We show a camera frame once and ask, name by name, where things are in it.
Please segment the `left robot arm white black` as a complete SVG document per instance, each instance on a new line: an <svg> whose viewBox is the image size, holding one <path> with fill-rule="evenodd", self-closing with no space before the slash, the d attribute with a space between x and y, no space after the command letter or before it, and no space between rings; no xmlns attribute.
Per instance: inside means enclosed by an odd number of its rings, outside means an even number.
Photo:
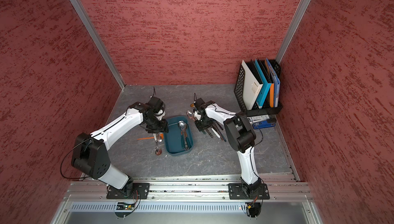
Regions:
<svg viewBox="0 0 394 224"><path fill-rule="evenodd" d="M78 135L72 151L71 165L87 176L129 195L133 180L111 164L108 151L123 135L140 125L145 125L147 133L167 133L168 122L163 118L164 115L165 104L157 97L152 97L145 104L132 104L105 127L90 134Z"/></svg>

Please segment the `silver spoon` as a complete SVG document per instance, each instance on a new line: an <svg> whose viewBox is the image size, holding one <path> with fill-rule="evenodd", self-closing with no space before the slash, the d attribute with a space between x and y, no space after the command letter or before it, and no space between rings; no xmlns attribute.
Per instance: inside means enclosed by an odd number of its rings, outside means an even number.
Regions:
<svg viewBox="0 0 394 224"><path fill-rule="evenodd" d="M197 118L195 117L195 114L191 110L187 110L187 116L193 121L196 121Z"/></svg>

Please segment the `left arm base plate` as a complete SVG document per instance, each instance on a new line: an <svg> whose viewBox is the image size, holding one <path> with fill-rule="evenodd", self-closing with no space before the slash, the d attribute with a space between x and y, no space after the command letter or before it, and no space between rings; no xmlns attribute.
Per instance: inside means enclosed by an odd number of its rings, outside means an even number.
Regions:
<svg viewBox="0 0 394 224"><path fill-rule="evenodd" d="M147 199L149 193L149 183L130 183L126 184L124 188L117 189L109 186L107 189L107 199Z"/></svg>

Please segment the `teal plastic storage box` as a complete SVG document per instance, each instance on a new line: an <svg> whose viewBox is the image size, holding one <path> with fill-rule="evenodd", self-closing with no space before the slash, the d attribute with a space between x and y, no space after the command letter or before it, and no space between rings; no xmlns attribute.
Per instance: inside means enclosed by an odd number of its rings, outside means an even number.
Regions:
<svg viewBox="0 0 394 224"><path fill-rule="evenodd" d="M175 116L167 119L168 121L168 132L164 134L164 142L167 152L171 156L180 156L192 151L194 147L194 141L190 125L186 116ZM181 129L178 127L178 122L183 121L186 127L186 142L188 150L184 143L184 136L182 135Z"/></svg>

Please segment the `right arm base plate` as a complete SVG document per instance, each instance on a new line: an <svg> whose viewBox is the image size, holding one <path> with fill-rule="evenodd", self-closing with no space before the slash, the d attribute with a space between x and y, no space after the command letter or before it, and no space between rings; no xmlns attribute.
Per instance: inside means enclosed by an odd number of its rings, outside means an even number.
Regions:
<svg viewBox="0 0 394 224"><path fill-rule="evenodd" d="M269 200L270 195L267 184L247 185L247 184L229 184L228 185L229 198L235 199L250 199L254 200Z"/></svg>

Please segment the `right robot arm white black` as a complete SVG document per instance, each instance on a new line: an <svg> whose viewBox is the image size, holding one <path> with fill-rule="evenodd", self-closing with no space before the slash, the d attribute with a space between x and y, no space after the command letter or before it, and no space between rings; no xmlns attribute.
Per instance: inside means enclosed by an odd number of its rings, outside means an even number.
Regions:
<svg viewBox="0 0 394 224"><path fill-rule="evenodd" d="M249 195L257 192L263 185L254 160L257 136L245 114L228 111L213 101L205 102L201 98L194 101L192 113L200 132L210 133L208 129L212 128L220 139L228 142L237 152L243 190Z"/></svg>

